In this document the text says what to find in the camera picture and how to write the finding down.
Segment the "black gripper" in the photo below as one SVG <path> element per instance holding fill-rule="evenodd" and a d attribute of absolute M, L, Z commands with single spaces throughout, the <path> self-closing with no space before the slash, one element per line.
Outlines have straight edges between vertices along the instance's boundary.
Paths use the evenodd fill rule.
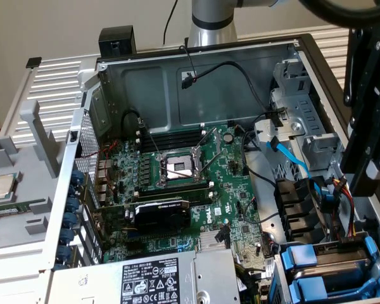
<path fill-rule="evenodd" d="M 380 182 L 380 27 L 348 36 L 344 104 L 351 109 L 341 169 L 354 196 L 372 196 Z"/>

